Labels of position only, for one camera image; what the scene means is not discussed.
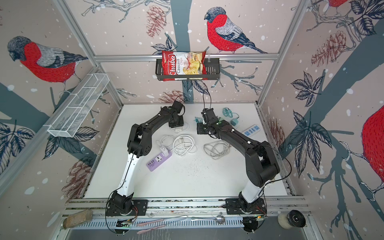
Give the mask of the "small white plug adapter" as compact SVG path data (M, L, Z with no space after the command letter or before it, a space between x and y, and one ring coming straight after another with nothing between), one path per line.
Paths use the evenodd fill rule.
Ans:
M166 140L171 140L171 143L169 145L165 144ZM172 145L175 140L175 137L173 135L164 135L159 140L156 140L156 144L162 151L163 155L165 157L170 157L172 154Z

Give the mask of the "purple power strip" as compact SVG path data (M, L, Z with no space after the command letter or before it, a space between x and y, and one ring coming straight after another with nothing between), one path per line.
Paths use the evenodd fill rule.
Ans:
M160 165L162 165L166 160L168 160L172 156L172 152L167 151L165 153L160 153L157 155L154 159L150 160L146 166L147 168L153 172L155 169L157 169Z

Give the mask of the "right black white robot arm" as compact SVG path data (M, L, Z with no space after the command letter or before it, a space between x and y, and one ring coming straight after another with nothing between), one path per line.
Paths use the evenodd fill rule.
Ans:
M199 123L197 128L198 134L222 140L245 157L246 174L249 180L239 193L238 205L245 214L252 213L262 203L259 198L263 195L265 186L280 173L274 149L268 142L253 140L237 131L227 121L219 120L212 108L204 108L202 117L203 122Z

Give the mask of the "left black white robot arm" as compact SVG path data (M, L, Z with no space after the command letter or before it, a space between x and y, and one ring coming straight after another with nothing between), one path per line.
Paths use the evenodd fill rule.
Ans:
M134 124L131 128L128 138L128 160L122 180L116 190L111 192L106 204L106 216L128 216L130 214L138 214L135 209L134 196L134 180L136 168L141 157L144 157L152 150L153 134L164 124L168 124L171 128L182 127L184 125L183 115L181 111L185 110L185 106L174 101L171 106L162 107L150 120L138 125Z

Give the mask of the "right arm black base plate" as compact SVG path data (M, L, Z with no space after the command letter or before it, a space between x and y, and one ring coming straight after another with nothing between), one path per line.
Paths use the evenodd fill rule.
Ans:
M228 215L266 215L267 207L262 198L258 198L252 203L243 199L225 199L222 205Z

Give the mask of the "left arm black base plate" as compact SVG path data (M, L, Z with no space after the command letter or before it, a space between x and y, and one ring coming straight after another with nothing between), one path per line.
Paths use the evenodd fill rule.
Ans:
M127 201L109 199L106 208L107 217L122 217L122 216L145 216L148 200L142 199L129 199Z

